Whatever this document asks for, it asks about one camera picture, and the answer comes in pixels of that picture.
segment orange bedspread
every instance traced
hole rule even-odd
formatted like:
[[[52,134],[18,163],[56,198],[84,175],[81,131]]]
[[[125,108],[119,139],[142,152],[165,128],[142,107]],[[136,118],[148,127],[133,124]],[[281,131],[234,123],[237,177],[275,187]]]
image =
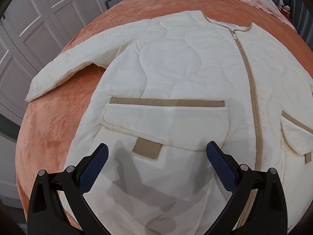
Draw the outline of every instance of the orange bedspread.
[[[256,23],[283,43],[313,76],[313,53],[297,32],[239,0],[124,0],[82,29],[63,51],[118,25],[190,10],[201,10],[209,18],[240,26]],[[104,71],[92,64],[29,103],[16,148],[17,186],[26,216],[37,172],[63,171],[79,122]]]

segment zipper pull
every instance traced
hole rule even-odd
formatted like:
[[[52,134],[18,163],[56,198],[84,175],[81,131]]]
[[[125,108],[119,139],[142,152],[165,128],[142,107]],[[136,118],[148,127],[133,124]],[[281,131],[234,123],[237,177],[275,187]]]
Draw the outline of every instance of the zipper pull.
[[[238,40],[235,31],[232,30],[231,32],[232,32],[232,34],[233,34],[234,39],[235,39],[235,40]]]

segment cabinet door panel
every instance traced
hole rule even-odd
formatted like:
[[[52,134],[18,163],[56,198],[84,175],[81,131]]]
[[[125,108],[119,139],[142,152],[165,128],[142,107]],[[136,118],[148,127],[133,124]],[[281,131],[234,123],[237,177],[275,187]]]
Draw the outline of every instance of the cabinet door panel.
[[[40,0],[66,42],[105,11],[102,0]]]
[[[0,23],[0,113],[21,125],[26,95],[38,71],[20,53]]]
[[[66,45],[39,0],[13,0],[4,15],[6,32],[38,71]]]

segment white wall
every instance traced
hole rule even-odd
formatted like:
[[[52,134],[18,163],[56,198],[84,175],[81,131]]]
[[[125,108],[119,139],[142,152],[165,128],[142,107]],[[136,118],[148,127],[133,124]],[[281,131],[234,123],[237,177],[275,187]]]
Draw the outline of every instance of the white wall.
[[[0,198],[4,205],[21,208],[15,177],[16,143],[0,135]]]

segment blue gripper pad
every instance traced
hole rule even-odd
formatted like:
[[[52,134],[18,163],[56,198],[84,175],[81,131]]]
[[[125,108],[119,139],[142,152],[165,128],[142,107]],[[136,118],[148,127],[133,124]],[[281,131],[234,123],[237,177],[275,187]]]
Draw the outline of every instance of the blue gripper pad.
[[[108,146],[106,144],[103,144],[101,149],[96,153],[92,160],[90,160],[89,164],[86,166],[86,168],[79,177],[78,191],[81,195],[91,190],[103,166],[108,160],[108,157]]]
[[[207,144],[207,157],[220,178],[224,188],[234,194],[237,188],[236,175],[211,142]]]

